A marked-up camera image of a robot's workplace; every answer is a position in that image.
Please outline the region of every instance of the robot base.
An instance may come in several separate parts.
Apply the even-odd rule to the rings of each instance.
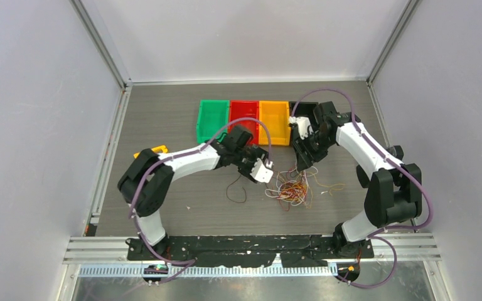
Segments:
[[[280,255],[284,268],[323,267],[329,259],[373,258],[370,242],[357,244],[356,252],[338,253],[331,236],[322,235],[235,235],[170,236],[163,256],[170,260],[196,258],[196,267],[268,267]],[[129,239],[129,261],[155,260],[140,239]]]
[[[346,281],[354,282],[355,280],[357,280],[357,278],[359,278],[360,272],[361,272],[361,268],[358,264],[350,264],[350,263],[337,264],[337,274],[340,277],[346,279]],[[339,277],[335,277],[335,278],[341,282],[345,282],[343,281],[343,279]]]

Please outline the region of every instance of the green bin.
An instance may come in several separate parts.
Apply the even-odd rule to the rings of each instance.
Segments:
[[[196,121],[196,143],[210,140],[221,127],[228,123],[229,113],[229,100],[201,100]]]

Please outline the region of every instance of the black plastic bracket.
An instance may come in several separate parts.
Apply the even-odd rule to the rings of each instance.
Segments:
[[[347,241],[343,232],[343,223],[335,226],[335,231],[331,237],[331,247],[337,255],[345,258],[354,257],[366,244],[366,240]]]
[[[247,145],[252,138],[252,133],[246,127],[236,125],[222,141],[213,141],[210,145],[220,156],[215,169],[234,164],[241,175],[257,183],[250,173],[257,159],[265,161],[269,153],[257,145]]]
[[[157,259],[150,251],[147,249],[147,246],[143,243],[143,241],[139,238],[128,238],[125,241],[126,245],[128,246],[128,254],[127,256],[130,258],[132,255],[142,255],[146,256],[149,260]],[[152,246],[153,250],[158,253],[159,255],[165,255],[166,252],[169,251],[169,236],[167,233],[165,237],[162,238],[158,243]]]
[[[158,160],[158,154],[151,149],[144,149],[121,177],[117,188],[127,203],[132,203],[139,181]],[[154,177],[145,181],[137,199],[136,212],[140,217],[149,216],[161,207],[174,176],[173,169],[165,164],[160,164],[153,173]]]
[[[369,241],[354,243],[347,252],[334,249],[333,238],[321,235],[234,235],[234,236],[170,236],[162,254],[170,260],[196,258],[196,267],[260,267],[268,266],[279,253],[284,267],[318,267],[323,260],[373,258]],[[156,259],[140,239],[131,238],[127,259]]]
[[[352,114],[339,113],[333,102],[323,102],[314,106],[312,109],[315,119],[316,130],[304,139],[300,138],[298,126],[289,124],[291,127],[291,144],[294,148],[297,170],[303,171],[319,162],[328,155],[328,148],[336,144],[337,129],[352,121]],[[357,122],[361,122],[359,117],[354,116]]]
[[[402,168],[418,182],[422,182],[422,174],[416,164],[403,165]],[[394,177],[400,186],[398,191],[394,191]],[[365,197],[365,213],[371,224],[378,228],[390,223],[401,223],[422,213],[422,194],[404,175],[398,173],[395,176],[390,171],[381,169],[374,172],[370,179]]]
[[[404,150],[399,145],[388,147],[386,151],[398,160],[402,160],[404,158]],[[358,177],[359,184],[361,184],[361,187],[367,188],[370,182],[370,179],[368,178],[367,173],[363,170],[363,168],[359,164],[356,166],[356,175]],[[400,186],[397,179],[395,179],[395,184],[396,186]]]

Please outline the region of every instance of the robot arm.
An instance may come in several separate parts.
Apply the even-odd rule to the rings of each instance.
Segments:
[[[368,188],[364,210],[354,218],[339,224],[334,232],[335,248],[365,240],[368,235],[392,223],[415,218],[422,212],[422,195],[419,189],[387,162],[399,164],[421,182],[420,169],[415,164],[404,164],[404,154],[399,146],[387,150],[376,142],[355,117],[357,131],[351,113],[339,113],[332,102],[319,104],[314,110],[318,124],[311,125],[307,117],[290,117],[292,144],[297,157],[297,169],[302,171],[328,155],[334,144],[344,147],[359,163],[358,180]],[[363,137],[366,135],[373,149]]]
[[[177,156],[198,151],[204,144],[170,154],[155,154],[150,149],[139,153],[117,184],[117,188],[129,204],[132,203],[139,181],[147,169],[166,157],[176,158],[160,164],[153,170],[152,178],[145,182],[137,199],[137,223],[151,246],[157,245],[166,236],[158,210],[173,181],[199,171],[210,171],[231,164],[236,165],[238,172],[253,182],[270,181],[273,172],[272,162],[267,159],[268,153],[255,145],[248,146],[251,139],[252,134],[249,130],[236,125],[220,142],[214,140],[209,147],[191,155]]]

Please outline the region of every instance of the enclosure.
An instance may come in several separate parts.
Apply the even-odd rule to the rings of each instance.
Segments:
[[[293,176],[289,117],[321,133],[321,103],[351,111],[339,93],[320,91],[294,114],[322,88],[349,96],[372,138],[401,145],[402,161],[420,167],[433,210],[422,201],[422,214],[403,223],[419,230],[388,227],[378,236],[389,245],[371,239],[357,255],[333,254],[335,227],[368,209],[367,190],[339,143]],[[160,209],[170,246],[209,245],[156,285],[182,268],[163,267],[146,244],[137,253],[142,233],[121,176],[144,149],[164,145],[154,152],[165,158],[240,117],[269,128],[270,187],[236,166],[172,182]],[[243,126],[248,145],[270,152],[262,125]],[[305,176],[300,201],[281,199],[281,175]],[[295,244],[302,261],[291,259]],[[204,264],[211,246],[215,265]],[[243,263],[225,264],[225,250]],[[354,267],[356,280],[339,279]],[[482,5],[0,1],[0,300],[477,300],[479,271]]]

